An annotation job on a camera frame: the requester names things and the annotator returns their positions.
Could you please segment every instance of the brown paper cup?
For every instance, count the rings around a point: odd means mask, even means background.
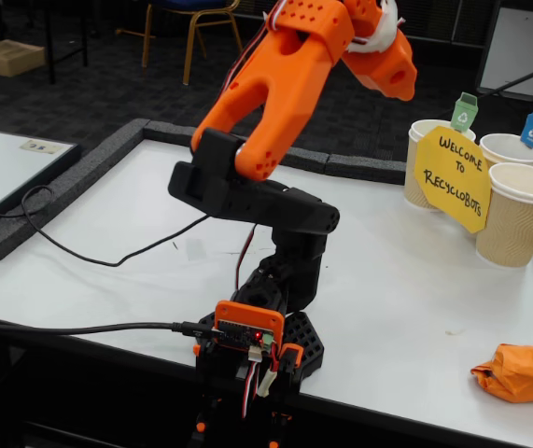
[[[500,266],[526,266],[533,257],[533,166],[498,163],[489,173],[492,199],[476,250]]]
[[[428,133],[435,130],[438,126],[450,128],[451,122],[442,119],[420,119],[412,124],[409,130],[409,146],[407,148],[407,168],[405,171],[405,199],[413,205],[425,210],[438,210],[434,205],[428,202],[424,191],[419,188],[419,184],[414,177],[415,158],[417,157],[417,144]],[[471,129],[465,133],[465,136],[472,142],[475,140],[475,132]]]
[[[527,147],[519,135],[490,133],[482,137],[480,147],[488,168],[504,162],[533,166],[533,149]]]

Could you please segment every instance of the blue chair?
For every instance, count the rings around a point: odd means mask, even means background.
[[[144,34],[144,54],[142,57],[142,66],[144,67],[144,70],[147,68],[147,62],[149,59],[150,38],[152,31],[152,13],[154,7],[160,7],[175,14],[185,14],[191,16],[188,32],[188,49],[185,56],[185,70],[183,72],[183,84],[186,86],[189,85],[191,56],[193,54],[193,38],[196,35],[198,36],[198,41],[200,42],[200,47],[202,48],[203,57],[206,58],[206,47],[203,44],[202,35],[200,34],[201,27],[230,23],[235,40],[237,41],[237,47],[241,53],[243,51],[241,37],[239,37],[237,22],[232,15],[232,12],[239,6],[241,0],[233,0],[229,6],[226,5],[225,1],[226,0],[150,0],[149,4],[147,5],[146,32]],[[227,16],[227,19],[224,21],[205,21],[198,23],[198,19],[200,19],[202,16],[209,15],[225,15]]]

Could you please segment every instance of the yellow sign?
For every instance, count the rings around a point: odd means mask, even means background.
[[[490,176],[482,150],[454,129],[437,127],[417,145],[414,176],[426,199],[475,233],[486,225]]]

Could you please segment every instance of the orange robotic gripper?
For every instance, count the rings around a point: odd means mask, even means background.
[[[281,2],[266,22],[266,36],[191,139],[195,151],[206,128],[229,133],[265,105],[261,121],[235,158],[237,173],[258,181],[268,178],[312,117],[340,59],[365,87],[403,101],[414,97],[417,76],[411,46],[400,30],[384,52],[346,51],[356,36],[368,37],[376,30],[383,11],[375,0]]]

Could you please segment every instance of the gray foam border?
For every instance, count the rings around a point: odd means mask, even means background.
[[[35,223],[44,226],[53,220],[144,139],[188,147],[194,132],[195,128],[161,121],[131,121],[50,183],[55,191],[55,201],[43,212],[35,215]],[[330,155],[292,147],[281,164],[324,175],[372,182],[403,185],[405,181],[405,163],[400,161]],[[42,206],[47,199],[46,194],[41,192],[34,195],[28,203],[29,207]],[[18,207],[10,213],[18,213],[20,210]],[[24,218],[0,219],[0,259],[10,254],[34,233]]]

